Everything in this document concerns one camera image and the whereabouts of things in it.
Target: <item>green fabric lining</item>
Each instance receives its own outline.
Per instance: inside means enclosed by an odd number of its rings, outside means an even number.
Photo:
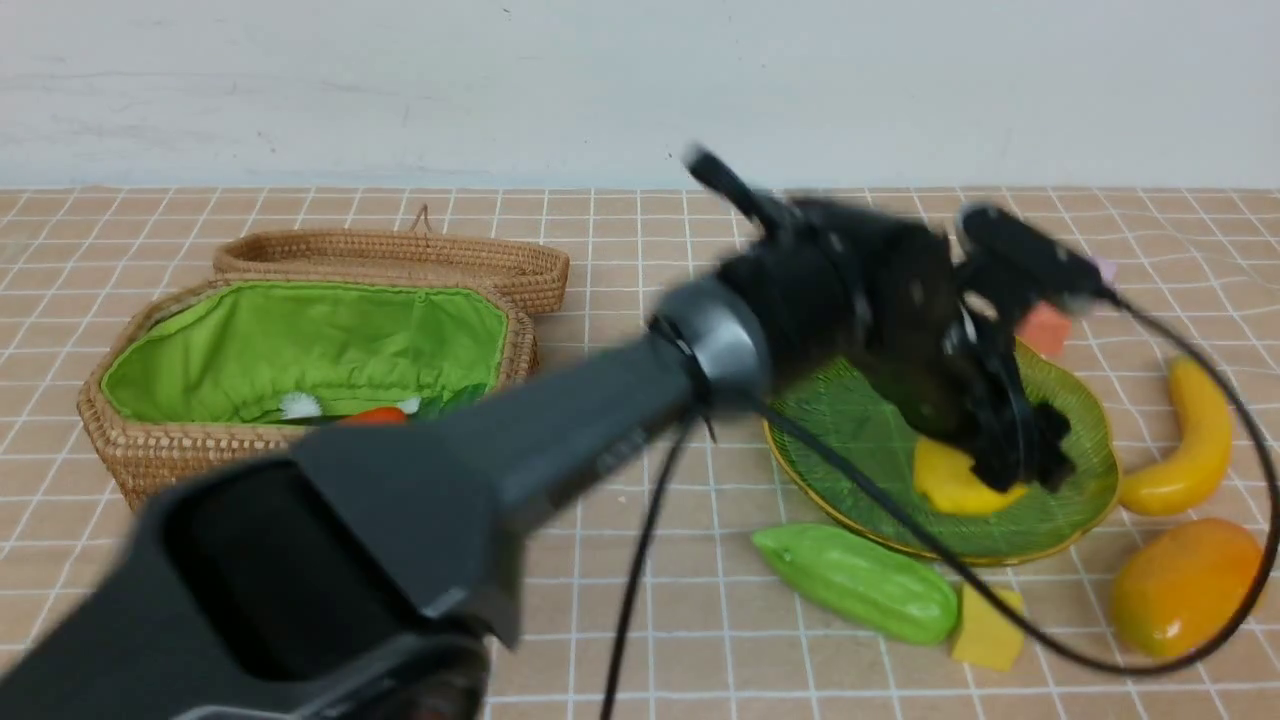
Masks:
[[[497,384],[506,336],[507,315],[470,290],[237,283],[151,328],[102,392],[142,423],[275,423],[288,392],[333,415],[439,407]]]

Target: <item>basket handle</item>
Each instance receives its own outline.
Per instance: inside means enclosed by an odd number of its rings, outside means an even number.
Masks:
[[[431,227],[431,218],[428,215],[429,206],[426,202],[417,209],[417,215],[413,215],[413,222],[410,223],[407,232],[419,232],[419,225],[421,225],[424,234],[435,234],[435,228]]]

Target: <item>black cable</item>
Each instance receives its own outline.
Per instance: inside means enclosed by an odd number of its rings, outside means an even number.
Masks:
[[[920,525],[915,519],[913,519],[900,505],[897,505],[892,497],[890,497],[884,491],[876,484],[865,473],[859,470],[852,462],[845,459],[842,455],[832,450],[829,446],[823,443],[817,436],[810,433],[803,425],[791,420],[786,415],[782,415],[768,402],[758,397],[748,397],[746,400],[751,404],[753,410],[755,410],[762,418],[764,418],[771,425],[781,429],[786,434],[799,439],[801,443],[815,452],[824,462],[838,470],[841,474],[847,477],[858,489],[860,489],[867,497],[873,502],[879,505],[891,518],[897,520],[904,528],[906,528],[913,536],[915,536],[922,543],[924,543],[929,550],[932,550],[943,562],[946,562],[952,570],[955,570],[964,582],[973,585],[973,588],[987,600],[1001,615],[1004,615],[1014,625],[1019,626],[1024,633],[1034,638],[1037,642],[1044,647],[1052,650],[1053,652],[1061,655],[1062,657],[1089,667],[1092,670],[1098,670],[1101,673],[1108,673],[1114,675],[1135,675],[1135,676],[1152,676],[1152,675],[1165,675],[1169,673],[1176,673],[1197,662],[1204,660],[1210,655],[1213,655],[1222,644],[1225,644],[1240,625],[1248,619],[1249,614],[1253,611],[1254,605],[1258,602],[1258,597],[1262,594],[1267,579],[1271,574],[1271,568],[1276,560],[1276,550],[1280,547],[1280,480],[1276,478],[1275,465],[1271,462],[1271,455],[1267,452],[1266,436],[1258,427],[1257,420],[1245,407],[1244,401],[1231,387],[1231,383],[1213,368],[1212,363],[1204,356],[1203,352],[1197,350],[1190,342],[1183,340],[1171,328],[1157,320],[1156,318],[1148,315],[1147,313],[1138,310],[1130,305],[1126,300],[1121,299],[1114,290],[1107,288],[1106,292],[1101,293],[1101,299],[1115,305],[1117,309],[1129,313],[1139,323],[1151,328],[1153,332],[1164,337],[1175,345],[1180,351],[1185,352],[1189,357],[1196,360],[1196,363],[1204,369],[1213,382],[1222,388],[1222,392],[1230,400],[1231,405],[1235,407],[1240,419],[1244,421],[1245,430],[1249,434],[1249,439],[1253,441],[1254,447],[1258,451],[1258,460],[1262,462],[1262,475],[1267,486],[1267,495],[1270,497],[1271,505],[1271,518],[1267,528],[1267,538],[1262,551],[1262,562],[1258,566],[1257,574],[1253,577],[1253,582],[1249,584],[1248,592],[1244,594],[1244,600],[1240,606],[1226,621],[1221,630],[1217,632],[1208,642],[1201,647],[1193,650],[1192,652],[1170,660],[1167,662],[1160,662],[1155,665],[1143,666],[1126,666],[1108,662],[1105,660],[1097,660],[1087,655],[1082,655],[1079,651],[1062,644],[1061,642],[1050,637],[1044,630],[1036,626],[1032,621],[1027,620],[1020,612],[1010,607],[1004,600],[1000,598],[995,591],[987,585],[963,560],[960,560],[946,544],[936,538],[928,529]]]
[[[658,527],[658,516],[662,514],[662,497],[667,492],[671,477],[676,471],[676,462],[685,450],[689,433],[698,424],[700,414],[692,413],[680,424],[676,430],[675,445],[662,461],[662,471],[653,488],[653,497],[649,500],[649,510],[644,518],[644,527],[640,530],[640,539],[636,541],[636,551],[631,556],[631,570],[627,573],[627,585],[622,591],[622,609],[618,611],[618,628],[613,634],[613,648],[609,651],[609,675],[604,683],[604,700],[600,702],[600,720],[609,720],[613,716],[613,702],[618,693],[618,680],[622,676],[622,657],[627,650],[627,633],[631,629],[631,612],[635,609],[636,589],[640,577],[644,574],[645,556],[649,553],[649,543],[653,539],[653,530]]]

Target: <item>yellow sponge block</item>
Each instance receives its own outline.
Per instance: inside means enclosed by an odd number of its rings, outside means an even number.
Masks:
[[[1023,598],[1014,591],[993,588],[1000,600],[1023,612]],[[1005,619],[972,585],[960,591],[960,629],[951,659],[1007,673],[1023,651],[1023,632]]]

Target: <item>yellow banana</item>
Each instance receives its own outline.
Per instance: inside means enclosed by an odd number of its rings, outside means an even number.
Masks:
[[[1120,479],[1120,505],[1139,515],[1178,515],[1208,500],[1231,464],[1226,396],[1194,360],[1169,368],[1169,395],[1181,443],[1165,460]]]

